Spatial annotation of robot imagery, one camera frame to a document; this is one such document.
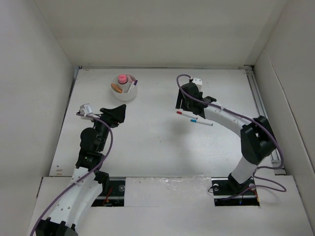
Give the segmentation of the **red capped marker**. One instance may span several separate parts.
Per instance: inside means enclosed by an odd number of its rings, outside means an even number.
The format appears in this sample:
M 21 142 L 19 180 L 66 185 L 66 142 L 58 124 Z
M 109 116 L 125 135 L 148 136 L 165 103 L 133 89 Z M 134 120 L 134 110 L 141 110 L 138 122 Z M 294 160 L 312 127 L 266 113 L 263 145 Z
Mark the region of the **red capped marker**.
M 192 115 L 189 115 L 189 114 L 186 114 L 186 113 L 183 113 L 183 112 L 180 112 L 180 111 L 177 111 L 176 113 L 177 113 L 177 114 L 179 114 L 179 115 L 182 115 L 182 116 L 188 117 L 188 118 L 195 118 L 195 117 L 194 117 L 194 116 L 192 116 Z

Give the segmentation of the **blue capped marker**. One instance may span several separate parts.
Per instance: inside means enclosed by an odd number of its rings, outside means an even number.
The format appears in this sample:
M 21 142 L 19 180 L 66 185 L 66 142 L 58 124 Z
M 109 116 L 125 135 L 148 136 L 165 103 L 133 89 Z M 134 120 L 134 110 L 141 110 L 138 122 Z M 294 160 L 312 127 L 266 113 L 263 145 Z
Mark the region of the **blue capped marker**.
M 196 120 L 196 119 L 191 119 L 190 122 L 197 123 L 197 124 L 202 124 L 202 125 L 206 125 L 206 126 L 213 126 L 212 123 L 203 122 L 203 121 L 198 121 L 198 120 Z

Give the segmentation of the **orange correction tape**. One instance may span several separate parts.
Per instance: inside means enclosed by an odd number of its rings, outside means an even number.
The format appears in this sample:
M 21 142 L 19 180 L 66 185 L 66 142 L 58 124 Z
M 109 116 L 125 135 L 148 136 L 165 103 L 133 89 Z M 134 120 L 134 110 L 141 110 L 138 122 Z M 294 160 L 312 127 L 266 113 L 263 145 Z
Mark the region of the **orange correction tape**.
M 111 84 L 111 88 L 117 93 L 123 93 L 122 89 L 120 89 L 119 86 L 114 83 Z

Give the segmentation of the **pink capped marker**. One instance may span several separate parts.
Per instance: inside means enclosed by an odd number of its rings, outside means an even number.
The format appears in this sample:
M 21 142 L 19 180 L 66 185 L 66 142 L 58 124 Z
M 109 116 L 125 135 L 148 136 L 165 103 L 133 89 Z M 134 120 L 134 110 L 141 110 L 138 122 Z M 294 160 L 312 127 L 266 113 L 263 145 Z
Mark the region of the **pink capped marker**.
M 132 83 L 131 83 L 131 85 L 130 85 L 130 87 L 129 87 L 129 92 L 131 92 L 132 90 L 134 90 L 134 88 L 136 87 L 136 85 L 137 85 L 137 80 L 134 80 L 134 81 L 132 81 Z

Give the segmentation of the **pink glue bottle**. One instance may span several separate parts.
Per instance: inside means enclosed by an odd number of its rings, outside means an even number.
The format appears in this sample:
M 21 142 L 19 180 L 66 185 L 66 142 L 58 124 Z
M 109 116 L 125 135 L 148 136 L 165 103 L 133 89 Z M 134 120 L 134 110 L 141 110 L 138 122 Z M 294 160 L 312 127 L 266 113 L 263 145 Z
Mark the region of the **pink glue bottle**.
M 118 76 L 118 83 L 121 85 L 128 83 L 128 78 L 126 77 L 126 74 L 121 74 Z

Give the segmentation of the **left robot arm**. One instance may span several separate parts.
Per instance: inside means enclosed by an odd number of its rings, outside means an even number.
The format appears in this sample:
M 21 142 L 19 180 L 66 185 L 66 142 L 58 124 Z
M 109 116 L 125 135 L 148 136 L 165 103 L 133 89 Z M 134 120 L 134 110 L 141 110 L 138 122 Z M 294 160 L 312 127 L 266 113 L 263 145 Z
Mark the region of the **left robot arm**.
M 109 174 L 100 170 L 109 153 L 102 152 L 107 139 L 113 139 L 112 129 L 124 122 L 126 105 L 101 108 L 99 114 L 94 114 L 90 104 L 84 104 L 77 116 L 90 120 L 93 126 L 80 134 L 79 155 L 69 185 L 39 216 L 32 236 L 78 235 L 77 229 L 93 202 L 109 191 Z

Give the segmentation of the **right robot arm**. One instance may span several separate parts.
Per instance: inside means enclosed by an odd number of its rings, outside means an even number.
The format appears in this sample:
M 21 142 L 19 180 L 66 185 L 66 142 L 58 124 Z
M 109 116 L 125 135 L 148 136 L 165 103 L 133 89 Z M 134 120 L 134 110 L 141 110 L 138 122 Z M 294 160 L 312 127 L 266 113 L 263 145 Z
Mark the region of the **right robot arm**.
M 269 121 L 264 116 L 248 118 L 213 104 L 215 98 L 202 97 L 198 86 L 189 81 L 179 87 L 177 109 L 192 112 L 204 119 L 214 121 L 234 132 L 241 140 L 242 157 L 229 174 L 227 187 L 231 195 L 244 191 L 246 182 L 252 177 L 262 160 L 277 147 Z

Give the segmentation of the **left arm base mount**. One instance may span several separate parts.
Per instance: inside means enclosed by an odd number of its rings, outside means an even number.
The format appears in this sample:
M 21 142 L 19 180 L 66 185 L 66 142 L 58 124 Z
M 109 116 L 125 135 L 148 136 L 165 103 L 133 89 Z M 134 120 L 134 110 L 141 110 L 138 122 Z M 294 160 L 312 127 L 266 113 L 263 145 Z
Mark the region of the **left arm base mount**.
M 125 201 L 126 179 L 111 178 L 109 187 L 92 203 L 92 207 L 123 207 Z

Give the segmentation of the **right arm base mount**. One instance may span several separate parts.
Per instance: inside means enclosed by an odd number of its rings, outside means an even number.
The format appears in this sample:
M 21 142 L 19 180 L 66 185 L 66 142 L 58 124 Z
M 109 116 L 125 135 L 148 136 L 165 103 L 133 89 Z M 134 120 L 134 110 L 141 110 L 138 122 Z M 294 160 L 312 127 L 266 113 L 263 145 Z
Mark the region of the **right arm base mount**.
M 260 206 L 254 180 L 234 184 L 227 177 L 214 177 L 208 192 L 213 194 L 216 207 Z

